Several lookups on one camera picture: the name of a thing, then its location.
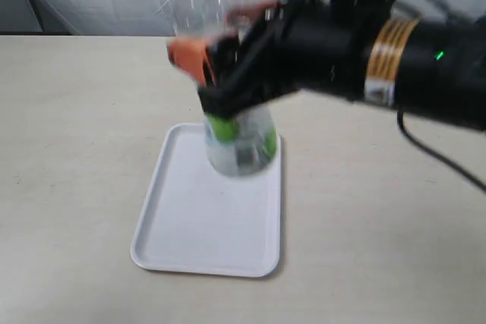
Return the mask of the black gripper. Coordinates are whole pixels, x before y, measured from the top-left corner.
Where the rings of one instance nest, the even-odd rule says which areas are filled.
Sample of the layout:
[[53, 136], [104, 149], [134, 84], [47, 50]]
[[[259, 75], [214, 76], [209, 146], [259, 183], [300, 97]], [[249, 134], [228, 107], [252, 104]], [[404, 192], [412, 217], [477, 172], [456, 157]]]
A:
[[[374, 10], [339, 18], [323, 0], [278, 5], [266, 0], [226, 12], [230, 27], [257, 21], [237, 48], [236, 63], [223, 68], [219, 85], [199, 90], [207, 114], [230, 118], [300, 90], [363, 100], [365, 51], [380, 19]], [[275, 7], [272, 19], [261, 16]], [[216, 85], [209, 53], [215, 43], [215, 37], [175, 37], [166, 47], [169, 62], [197, 85]]]

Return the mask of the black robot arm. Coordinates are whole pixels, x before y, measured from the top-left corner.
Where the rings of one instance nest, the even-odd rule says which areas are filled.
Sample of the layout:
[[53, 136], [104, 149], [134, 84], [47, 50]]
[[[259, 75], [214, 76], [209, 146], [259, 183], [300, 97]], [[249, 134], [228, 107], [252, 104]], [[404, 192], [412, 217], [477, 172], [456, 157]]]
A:
[[485, 27], [392, 17], [340, 20], [322, 0], [235, 9], [249, 32], [179, 36], [170, 63], [197, 84], [210, 115], [228, 118], [300, 90], [485, 129]]

